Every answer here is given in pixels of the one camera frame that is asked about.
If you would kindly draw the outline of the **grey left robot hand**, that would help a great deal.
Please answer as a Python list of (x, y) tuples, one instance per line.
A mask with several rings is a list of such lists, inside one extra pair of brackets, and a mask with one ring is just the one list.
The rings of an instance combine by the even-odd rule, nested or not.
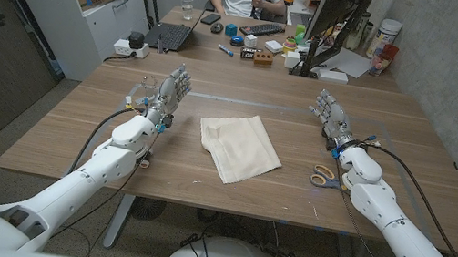
[(154, 125), (170, 128), (178, 103), (191, 90), (191, 76), (185, 63), (177, 67), (166, 77), (158, 88), (157, 94), (149, 100), (145, 117)]

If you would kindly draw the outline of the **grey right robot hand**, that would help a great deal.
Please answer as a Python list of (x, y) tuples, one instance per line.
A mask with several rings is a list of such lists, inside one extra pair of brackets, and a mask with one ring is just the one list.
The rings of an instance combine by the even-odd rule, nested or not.
[(321, 121), (321, 135), (326, 139), (326, 150), (341, 153), (354, 146), (357, 139), (352, 134), (350, 120), (343, 106), (325, 89), (315, 102), (315, 106), (309, 106), (309, 111)]

